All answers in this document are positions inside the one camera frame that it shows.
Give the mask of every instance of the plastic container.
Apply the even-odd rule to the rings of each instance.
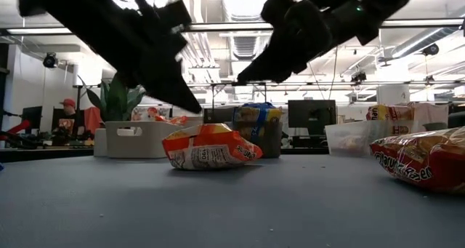
[[[94,157],[107,156],[107,130],[98,128],[94,135]]]
[[[262,136],[251,136],[250,130],[256,128],[256,122],[237,121],[233,129],[239,131],[241,137],[257,145],[262,149],[262,158],[278,158],[281,155],[281,135],[283,134],[283,123],[265,122],[261,125],[264,129]]]
[[[164,121],[107,121],[105,127],[108,157],[123,159],[165,158],[161,141],[182,129]]]
[[[332,156],[367,157],[370,144],[381,138],[419,131],[417,121],[356,121],[325,127]]]

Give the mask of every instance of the blue snack bag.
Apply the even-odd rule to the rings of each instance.
[[[234,111],[233,124],[241,122],[251,122],[255,125],[241,127],[238,129],[240,136],[246,140],[258,140],[264,134],[263,126],[267,122],[278,123],[282,116],[280,108],[276,108],[271,103],[246,103]]]

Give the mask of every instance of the potted plant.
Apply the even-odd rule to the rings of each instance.
[[[120,80],[119,75],[115,74],[110,83],[102,81],[100,84],[100,97],[88,88],[86,88],[87,97],[92,105],[99,108],[102,126],[95,131],[94,137],[94,155],[106,156],[106,130],[105,122],[107,121],[131,121],[131,114],[134,108],[140,104],[145,95],[141,86],[134,89],[128,89]]]

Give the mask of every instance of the orange chip bag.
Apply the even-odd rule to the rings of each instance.
[[[166,156],[178,169],[222,169],[262,157],[262,150],[226,124],[203,124],[170,134],[163,140]]]
[[[394,177],[433,191],[465,193],[465,127],[388,137],[370,147]]]
[[[415,109],[411,106],[375,105],[368,108],[367,120],[413,121]]]
[[[187,116],[174,117],[172,119],[167,119],[164,116],[159,116],[159,115],[156,115],[154,117],[155,117],[155,121],[164,121],[164,122],[175,124],[175,125],[184,125],[186,124],[186,121],[187,121]]]

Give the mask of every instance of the desk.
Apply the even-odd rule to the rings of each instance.
[[[221,172],[91,156],[5,166],[2,248],[465,244],[463,198],[418,191],[374,160],[282,156]]]

